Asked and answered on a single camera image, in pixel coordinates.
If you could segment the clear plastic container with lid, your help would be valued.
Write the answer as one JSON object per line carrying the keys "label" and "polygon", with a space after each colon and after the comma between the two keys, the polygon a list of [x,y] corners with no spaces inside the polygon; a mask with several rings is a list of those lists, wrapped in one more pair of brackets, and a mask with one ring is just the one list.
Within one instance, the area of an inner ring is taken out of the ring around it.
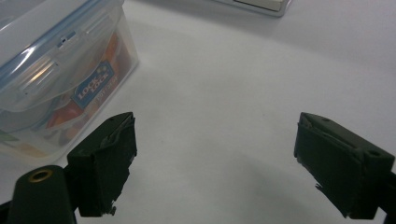
{"label": "clear plastic container with lid", "polygon": [[0,155],[66,152],[137,66],[125,0],[0,0]]}

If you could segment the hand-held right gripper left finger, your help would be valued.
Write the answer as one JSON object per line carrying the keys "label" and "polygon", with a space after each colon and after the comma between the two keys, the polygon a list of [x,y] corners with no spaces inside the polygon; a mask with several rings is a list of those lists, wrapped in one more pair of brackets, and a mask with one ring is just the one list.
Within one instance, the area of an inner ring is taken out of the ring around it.
{"label": "hand-held right gripper left finger", "polygon": [[129,168],[137,155],[134,114],[106,119],[67,155],[72,206],[83,217],[114,214]]}

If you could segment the flat grey device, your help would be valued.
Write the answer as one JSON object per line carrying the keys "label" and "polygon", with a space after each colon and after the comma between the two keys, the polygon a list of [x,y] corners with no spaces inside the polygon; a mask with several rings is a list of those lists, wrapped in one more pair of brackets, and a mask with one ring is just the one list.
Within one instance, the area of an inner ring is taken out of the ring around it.
{"label": "flat grey device", "polygon": [[215,0],[223,4],[247,9],[265,15],[282,17],[292,0]]}

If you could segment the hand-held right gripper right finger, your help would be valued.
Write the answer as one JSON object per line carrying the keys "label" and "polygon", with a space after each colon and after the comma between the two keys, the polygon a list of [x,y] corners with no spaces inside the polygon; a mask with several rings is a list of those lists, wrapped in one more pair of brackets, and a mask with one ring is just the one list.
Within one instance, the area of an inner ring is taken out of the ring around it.
{"label": "hand-held right gripper right finger", "polygon": [[294,157],[343,217],[395,218],[395,157],[331,119],[303,112]]}

